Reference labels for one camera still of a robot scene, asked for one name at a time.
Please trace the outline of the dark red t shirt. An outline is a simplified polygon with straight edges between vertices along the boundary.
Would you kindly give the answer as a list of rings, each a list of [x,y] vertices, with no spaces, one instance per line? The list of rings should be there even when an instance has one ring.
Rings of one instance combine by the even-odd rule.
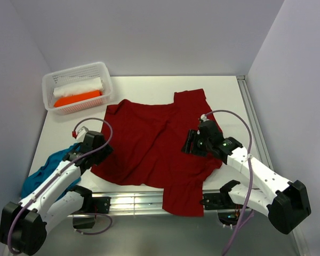
[[[120,185],[163,190],[162,208],[170,214],[201,217],[203,182],[222,166],[213,156],[185,154],[189,130],[211,110],[202,89],[176,92],[168,105],[122,100],[109,105],[102,133],[112,137],[113,152],[92,173]]]

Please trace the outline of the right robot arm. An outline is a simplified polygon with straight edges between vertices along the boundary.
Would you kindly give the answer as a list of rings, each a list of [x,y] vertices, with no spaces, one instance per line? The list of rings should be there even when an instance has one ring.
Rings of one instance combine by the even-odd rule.
[[[212,120],[201,122],[197,130],[189,130],[182,152],[201,157],[212,155],[256,186],[249,192],[248,187],[231,180],[218,193],[203,196],[200,203],[206,210],[246,204],[267,216],[282,234],[289,234],[311,215],[307,188],[301,181],[292,182],[272,171],[235,138],[225,138]]]

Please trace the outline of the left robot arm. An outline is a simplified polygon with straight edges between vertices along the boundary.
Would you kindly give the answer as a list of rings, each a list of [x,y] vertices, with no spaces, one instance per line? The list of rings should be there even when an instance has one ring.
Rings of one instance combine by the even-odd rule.
[[[110,140],[100,132],[86,131],[82,141],[62,156],[52,174],[18,203],[9,202],[0,223],[0,242],[12,255],[35,254],[48,233],[70,214],[91,214],[92,191],[71,184],[112,152]]]

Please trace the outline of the white plastic basket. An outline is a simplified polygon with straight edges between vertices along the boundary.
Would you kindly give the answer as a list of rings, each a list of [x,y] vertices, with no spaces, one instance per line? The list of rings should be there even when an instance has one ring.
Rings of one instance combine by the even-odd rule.
[[[114,98],[113,83],[103,62],[46,74],[42,94],[45,109],[59,115],[103,105]]]

